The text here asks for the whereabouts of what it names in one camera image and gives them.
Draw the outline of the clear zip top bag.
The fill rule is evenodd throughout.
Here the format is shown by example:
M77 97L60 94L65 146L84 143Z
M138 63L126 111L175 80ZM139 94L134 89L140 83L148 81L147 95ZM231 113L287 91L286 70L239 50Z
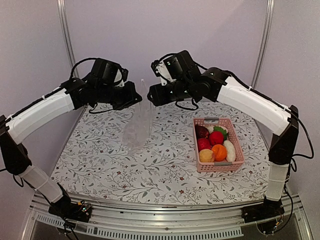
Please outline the clear zip top bag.
M141 79L138 90L142 101L135 106L122 137L123 147L129 155L135 154L145 146L153 125L153 105L147 98L148 88L144 79Z

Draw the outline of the dark purple fruit toy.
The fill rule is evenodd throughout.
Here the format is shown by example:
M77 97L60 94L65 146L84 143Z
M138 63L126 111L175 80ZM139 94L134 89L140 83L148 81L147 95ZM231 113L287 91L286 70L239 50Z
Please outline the dark purple fruit toy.
M195 135L197 139L202 139L202 138L207 139L210 135L209 130L202 125L196 124L194 126L194 129L195 129Z

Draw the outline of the red strawberry toy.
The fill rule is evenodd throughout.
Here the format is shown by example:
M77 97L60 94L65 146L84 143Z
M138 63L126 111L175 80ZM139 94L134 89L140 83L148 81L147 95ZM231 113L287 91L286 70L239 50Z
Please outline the red strawberry toy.
M210 150L212 147L210 141L207 138L199 138L197 139L197 148L200 152L202 150Z

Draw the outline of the red mushroom toy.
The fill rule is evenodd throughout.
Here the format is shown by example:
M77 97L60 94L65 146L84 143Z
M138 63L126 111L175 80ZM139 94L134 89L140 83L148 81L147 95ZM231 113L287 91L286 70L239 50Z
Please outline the red mushroom toy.
M209 135L208 140L212 146L222 145L224 142L224 135L220 131L213 131Z

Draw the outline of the yellow peach toy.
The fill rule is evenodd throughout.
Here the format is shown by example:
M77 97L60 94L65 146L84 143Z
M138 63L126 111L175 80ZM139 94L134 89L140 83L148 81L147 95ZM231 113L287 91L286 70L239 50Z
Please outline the yellow peach toy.
M211 149L202 149L199 152L199 161L201 163L213 163L215 161L215 154Z

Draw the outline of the pink plastic basket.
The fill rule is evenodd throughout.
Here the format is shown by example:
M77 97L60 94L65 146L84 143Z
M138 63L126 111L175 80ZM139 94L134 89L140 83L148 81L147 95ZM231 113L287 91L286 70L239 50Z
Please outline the pink plastic basket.
M195 118L193 136L199 173L233 172L245 162L235 127L229 118Z

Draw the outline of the orange tangerine toy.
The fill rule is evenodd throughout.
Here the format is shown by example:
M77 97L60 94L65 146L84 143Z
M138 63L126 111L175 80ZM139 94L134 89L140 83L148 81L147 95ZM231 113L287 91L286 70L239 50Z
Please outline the orange tangerine toy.
M216 144L211 149L215 155L215 162L222 162L227 156L226 148L222 144Z

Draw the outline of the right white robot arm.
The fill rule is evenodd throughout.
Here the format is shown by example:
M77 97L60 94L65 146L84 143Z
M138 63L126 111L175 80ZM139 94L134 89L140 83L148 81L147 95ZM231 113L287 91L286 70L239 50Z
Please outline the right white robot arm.
M244 86L232 72L217 67L208 68L203 73L181 72L174 77L174 82L165 85L159 83L149 88L147 99L154 106L187 98L194 102L206 98L238 109L271 130L273 136L268 152L271 162L268 186L264 201L258 208L262 218L269 218L278 210L298 140L296 107L285 107L255 93Z

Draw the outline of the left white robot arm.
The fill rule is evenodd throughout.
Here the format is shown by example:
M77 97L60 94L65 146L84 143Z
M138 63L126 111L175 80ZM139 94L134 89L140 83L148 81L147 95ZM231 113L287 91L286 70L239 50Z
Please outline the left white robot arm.
M91 85L79 78L68 80L19 112L0 117L0 150L5 169L43 194L63 217L70 217L75 211L70 197L32 164L23 141L50 121L85 105L110 104L113 110L120 111L141 101L131 81Z

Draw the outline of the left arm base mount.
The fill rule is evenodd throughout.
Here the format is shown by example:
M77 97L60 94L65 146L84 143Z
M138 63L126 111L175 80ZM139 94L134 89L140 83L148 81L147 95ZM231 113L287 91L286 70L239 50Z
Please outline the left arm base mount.
M67 197L61 198L55 203L51 202L48 212L62 219L88 223L91 218L92 210L91 203L85 202L84 200L74 203Z

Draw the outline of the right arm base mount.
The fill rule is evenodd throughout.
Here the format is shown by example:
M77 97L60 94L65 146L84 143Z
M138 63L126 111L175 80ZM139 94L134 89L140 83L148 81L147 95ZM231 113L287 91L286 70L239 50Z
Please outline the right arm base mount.
M245 223L257 223L257 229L264 235L276 232L284 219L284 207L281 200L272 201L264 198L262 203L245 206L241 217Z

